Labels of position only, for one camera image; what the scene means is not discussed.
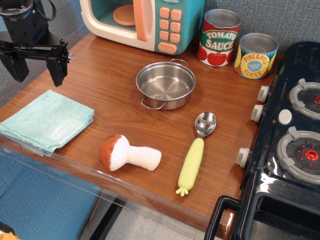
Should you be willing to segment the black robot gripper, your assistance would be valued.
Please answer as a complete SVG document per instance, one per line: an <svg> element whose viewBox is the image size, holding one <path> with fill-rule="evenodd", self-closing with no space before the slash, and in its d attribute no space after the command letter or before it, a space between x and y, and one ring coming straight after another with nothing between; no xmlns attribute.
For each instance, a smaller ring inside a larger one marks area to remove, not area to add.
<svg viewBox="0 0 320 240"><path fill-rule="evenodd" d="M73 59L72 54L68 52L65 40L49 31L49 22L57 15L56 6L51 0L49 3L52 16L46 15L40 0L0 2L0 16L7 29L0 33L0 42L5 45L2 51L9 54L1 55L0 60L19 83L29 74L23 58L47 60L46 65L56 87L61 86L68 75L67 63Z"/></svg>

